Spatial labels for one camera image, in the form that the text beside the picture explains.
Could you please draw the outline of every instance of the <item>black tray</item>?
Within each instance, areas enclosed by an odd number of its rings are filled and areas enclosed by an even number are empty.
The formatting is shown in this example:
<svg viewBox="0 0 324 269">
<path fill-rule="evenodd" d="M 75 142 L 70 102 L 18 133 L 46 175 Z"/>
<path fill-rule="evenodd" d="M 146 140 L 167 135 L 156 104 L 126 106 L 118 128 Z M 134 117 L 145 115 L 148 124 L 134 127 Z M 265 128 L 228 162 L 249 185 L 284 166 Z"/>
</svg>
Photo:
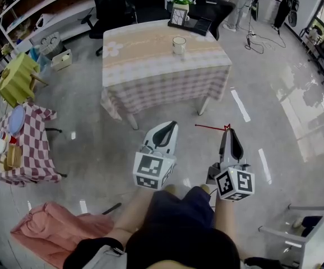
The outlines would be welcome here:
<svg viewBox="0 0 324 269">
<path fill-rule="evenodd" d="M 170 27 L 180 28 L 190 32 L 198 33 L 203 36 L 207 35 L 209 27 L 211 26 L 212 21 L 206 18 L 193 19 L 189 18 L 189 21 L 185 21 L 183 25 L 176 25 L 168 21 L 167 25 Z"/>
</svg>

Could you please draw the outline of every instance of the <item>checkered tablecloth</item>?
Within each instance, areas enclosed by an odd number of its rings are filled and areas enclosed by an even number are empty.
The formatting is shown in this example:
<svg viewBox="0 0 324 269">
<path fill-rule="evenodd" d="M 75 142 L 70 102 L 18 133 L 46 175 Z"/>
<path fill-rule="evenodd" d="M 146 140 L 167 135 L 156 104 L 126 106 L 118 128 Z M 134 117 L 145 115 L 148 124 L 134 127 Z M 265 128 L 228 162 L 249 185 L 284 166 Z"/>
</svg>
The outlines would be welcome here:
<svg viewBox="0 0 324 269">
<path fill-rule="evenodd" d="M 167 20 L 104 33 L 101 104 L 115 119 L 154 105 L 208 96 L 220 101 L 232 62 L 210 32 L 206 36 L 167 26 Z M 187 40 L 175 55 L 172 40 Z"/>
<path fill-rule="evenodd" d="M 45 131 L 46 120 L 56 118 L 54 110 L 42 108 L 32 103 L 24 103 L 25 123 L 20 132 L 14 135 L 16 145 L 22 148 L 21 165 L 9 171 L 0 172 L 0 180 L 8 184 L 25 186 L 26 182 L 58 182 L 61 176 L 55 171 L 55 166 L 49 158 L 49 142 Z M 8 132 L 11 113 L 0 120 L 0 129 Z"/>
</svg>

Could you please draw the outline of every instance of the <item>pink jacket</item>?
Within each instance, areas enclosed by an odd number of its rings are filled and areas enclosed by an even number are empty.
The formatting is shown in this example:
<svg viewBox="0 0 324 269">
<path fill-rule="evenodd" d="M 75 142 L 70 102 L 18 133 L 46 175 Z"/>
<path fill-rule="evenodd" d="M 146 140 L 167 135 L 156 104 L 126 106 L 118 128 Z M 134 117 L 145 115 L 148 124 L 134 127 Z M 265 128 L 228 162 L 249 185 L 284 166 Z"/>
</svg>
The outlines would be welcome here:
<svg viewBox="0 0 324 269">
<path fill-rule="evenodd" d="M 23 246 L 56 268 L 84 239 L 103 237 L 113 227 L 107 215 L 75 216 L 55 202 L 30 210 L 11 231 Z"/>
</svg>

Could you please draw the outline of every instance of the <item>blue plate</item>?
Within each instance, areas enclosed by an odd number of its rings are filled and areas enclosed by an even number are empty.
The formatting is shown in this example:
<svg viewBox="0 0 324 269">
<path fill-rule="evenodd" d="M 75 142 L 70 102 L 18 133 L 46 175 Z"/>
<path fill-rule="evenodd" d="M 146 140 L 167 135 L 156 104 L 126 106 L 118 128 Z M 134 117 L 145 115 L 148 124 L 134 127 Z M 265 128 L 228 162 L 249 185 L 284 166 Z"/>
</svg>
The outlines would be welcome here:
<svg viewBox="0 0 324 269">
<path fill-rule="evenodd" d="M 25 123 L 25 110 L 22 106 L 18 105 L 11 113 L 9 118 L 9 132 L 12 135 L 17 134 Z"/>
</svg>

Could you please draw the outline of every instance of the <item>cup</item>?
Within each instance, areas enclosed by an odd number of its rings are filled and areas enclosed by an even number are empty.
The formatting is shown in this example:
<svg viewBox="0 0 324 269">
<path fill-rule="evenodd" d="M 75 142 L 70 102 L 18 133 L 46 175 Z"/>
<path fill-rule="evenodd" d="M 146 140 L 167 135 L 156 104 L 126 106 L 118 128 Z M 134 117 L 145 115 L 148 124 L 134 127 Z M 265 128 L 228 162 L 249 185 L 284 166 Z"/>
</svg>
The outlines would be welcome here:
<svg viewBox="0 0 324 269">
<path fill-rule="evenodd" d="M 174 37 L 172 40 L 173 53 L 182 55 L 186 51 L 186 39 L 184 37 Z"/>
<path fill-rule="evenodd" d="M 11 144 L 16 144 L 16 138 L 14 138 L 13 136 L 11 136 L 10 134 L 8 134 L 7 132 L 5 132 L 4 130 L 0 130 L 0 139 L 11 143 Z"/>
</svg>

